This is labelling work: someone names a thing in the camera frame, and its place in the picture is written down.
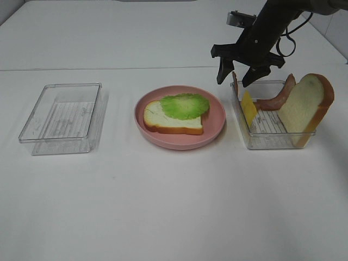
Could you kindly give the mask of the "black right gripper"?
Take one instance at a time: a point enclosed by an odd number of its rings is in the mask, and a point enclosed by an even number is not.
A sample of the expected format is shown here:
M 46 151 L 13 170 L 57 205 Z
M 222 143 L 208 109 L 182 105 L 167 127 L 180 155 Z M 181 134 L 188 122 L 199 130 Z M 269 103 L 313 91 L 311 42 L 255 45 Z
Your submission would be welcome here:
M 233 61 L 250 66 L 242 79 L 245 88 L 256 80 L 269 75 L 268 66 L 281 68 L 285 64 L 284 58 L 270 52 L 280 35 L 281 31 L 277 27 L 267 29 L 250 26 L 243 30 L 236 43 L 213 45 L 210 51 L 211 56 L 220 57 L 217 83 L 222 84 L 225 78 L 234 71 Z

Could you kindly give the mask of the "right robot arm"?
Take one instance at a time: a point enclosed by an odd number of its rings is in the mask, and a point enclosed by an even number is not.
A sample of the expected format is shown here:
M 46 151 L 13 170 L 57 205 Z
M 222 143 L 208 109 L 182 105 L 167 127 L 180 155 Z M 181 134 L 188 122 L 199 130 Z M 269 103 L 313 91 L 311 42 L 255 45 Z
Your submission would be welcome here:
M 347 1 L 266 1 L 257 16 L 231 11 L 227 24 L 244 30 L 236 43 L 212 47 L 211 56 L 220 58 L 217 83 L 221 84 L 234 70 L 234 61 L 249 66 L 242 79 L 244 87 L 269 75 L 271 66 L 281 68 L 284 56 L 270 50 L 292 20 L 304 11 L 330 15 L 340 9 L 347 10 Z

